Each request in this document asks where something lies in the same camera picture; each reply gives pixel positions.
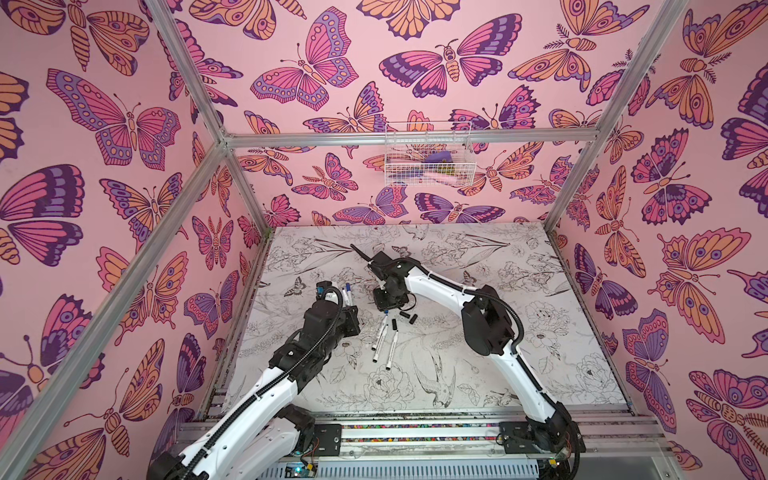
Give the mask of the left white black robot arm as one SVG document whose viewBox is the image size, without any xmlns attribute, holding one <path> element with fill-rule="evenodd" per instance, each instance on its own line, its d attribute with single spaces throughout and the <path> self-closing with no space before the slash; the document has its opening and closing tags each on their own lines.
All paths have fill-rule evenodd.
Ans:
<svg viewBox="0 0 768 480">
<path fill-rule="evenodd" d="M 346 337 L 360 333 L 357 307 L 330 286 L 304 312 L 303 327 L 273 353 L 254 386 L 197 441 L 160 454 L 149 479 L 256 479 L 280 457 L 308 448 L 314 418 L 293 404 Z"/>
</svg>

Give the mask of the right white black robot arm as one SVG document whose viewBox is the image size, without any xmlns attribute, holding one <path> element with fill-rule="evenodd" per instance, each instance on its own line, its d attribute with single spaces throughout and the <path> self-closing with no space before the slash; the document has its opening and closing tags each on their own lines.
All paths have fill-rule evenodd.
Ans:
<svg viewBox="0 0 768 480">
<path fill-rule="evenodd" d="M 404 307 L 412 297 L 424 297 L 460 318 L 465 343 L 495 364 L 518 397 L 537 450 L 561 458 L 578 457 L 586 451 L 577 422 L 550 395 L 521 352 L 522 320 L 493 287 L 456 283 L 410 257 L 394 259 L 383 252 L 372 257 L 361 253 L 360 257 L 379 280 L 373 290 L 379 310 Z"/>
</svg>

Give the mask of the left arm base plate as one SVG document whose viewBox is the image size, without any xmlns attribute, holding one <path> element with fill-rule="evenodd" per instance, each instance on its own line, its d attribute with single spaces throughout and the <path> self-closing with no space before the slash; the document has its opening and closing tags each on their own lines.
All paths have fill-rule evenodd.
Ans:
<svg viewBox="0 0 768 480">
<path fill-rule="evenodd" d="M 265 429 L 259 439 L 266 441 L 260 452 L 272 460 L 288 456 L 338 457 L 342 426 L 320 424 L 300 429 L 290 422 L 284 426 L 274 424 Z"/>
</svg>

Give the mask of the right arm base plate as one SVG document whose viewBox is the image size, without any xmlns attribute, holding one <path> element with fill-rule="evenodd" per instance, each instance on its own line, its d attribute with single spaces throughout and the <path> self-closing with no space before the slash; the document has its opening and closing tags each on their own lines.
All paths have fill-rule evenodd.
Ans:
<svg viewBox="0 0 768 480">
<path fill-rule="evenodd" d="M 500 422 L 498 426 L 496 443 L 506 454 L 544 454 L 554 457 L 586 452 L 581 434 L 573 435 L 573 424 L 526 420 Z"/>
</svg>

